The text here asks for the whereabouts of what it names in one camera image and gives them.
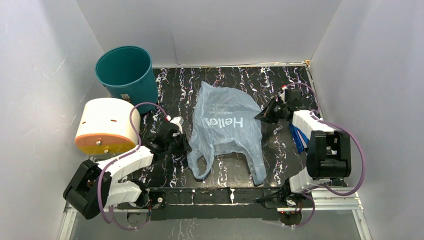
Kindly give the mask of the blue stapler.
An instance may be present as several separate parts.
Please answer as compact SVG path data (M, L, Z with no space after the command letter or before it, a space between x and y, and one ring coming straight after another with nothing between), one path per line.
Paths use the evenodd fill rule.
M309 139L307 138L307 136L292 123L290 123L288 126L298 153L307 151L309 148Z

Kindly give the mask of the light blue plastic bag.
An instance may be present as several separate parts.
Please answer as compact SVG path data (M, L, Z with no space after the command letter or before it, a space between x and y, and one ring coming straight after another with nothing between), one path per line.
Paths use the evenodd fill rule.
M201 83L192 115L191 152L187 162L193 176L204 180L218 155L241 153L255 185L264 183L267 170L262 151L260 106L246 92Z

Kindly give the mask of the cream orange round container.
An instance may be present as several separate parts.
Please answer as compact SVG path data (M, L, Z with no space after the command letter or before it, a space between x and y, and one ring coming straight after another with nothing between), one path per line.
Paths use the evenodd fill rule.
M125 153L139 143L141 115L125 100L111 97L88 101L74 143L86 155L107 158Z

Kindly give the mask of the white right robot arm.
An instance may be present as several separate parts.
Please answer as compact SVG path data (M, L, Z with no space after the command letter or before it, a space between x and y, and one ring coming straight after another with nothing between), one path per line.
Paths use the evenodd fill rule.
M351 174L350 137L306 109L301 90L283 87L255 119L269 124L288 121L297 151L306 152L306 166L286 179L279 191L258 199L259 203L295 207L305 199L304 191Z

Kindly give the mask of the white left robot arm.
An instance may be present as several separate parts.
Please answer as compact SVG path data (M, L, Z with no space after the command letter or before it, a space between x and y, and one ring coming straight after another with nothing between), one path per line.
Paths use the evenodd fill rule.
M83 161L65 188L63 198L87 220L99 215L104 207L117 204L132 203L144 208L150 200L147 186L121 180L165 157L190 152L183 121L180 116L166 121L155 135L143 140L140 147L121 155L98 162Z

